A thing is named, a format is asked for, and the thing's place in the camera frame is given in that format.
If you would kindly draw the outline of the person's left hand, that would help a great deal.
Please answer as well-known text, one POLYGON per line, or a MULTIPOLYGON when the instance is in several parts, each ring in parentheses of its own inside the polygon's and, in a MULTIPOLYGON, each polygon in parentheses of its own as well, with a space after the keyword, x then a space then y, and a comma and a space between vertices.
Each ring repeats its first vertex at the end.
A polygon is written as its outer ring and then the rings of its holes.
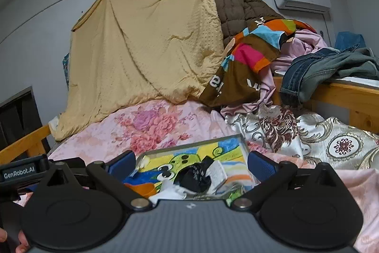
MULTIPOLYGON (((1 229, 0 231, 0 242, 8 245, 8 233, 1 229)), ((16 241, 16 247, 14 248, 15 253, 26 253, 30 249, 30 245, 22 231, 18 234, 18 240, 16 241)))

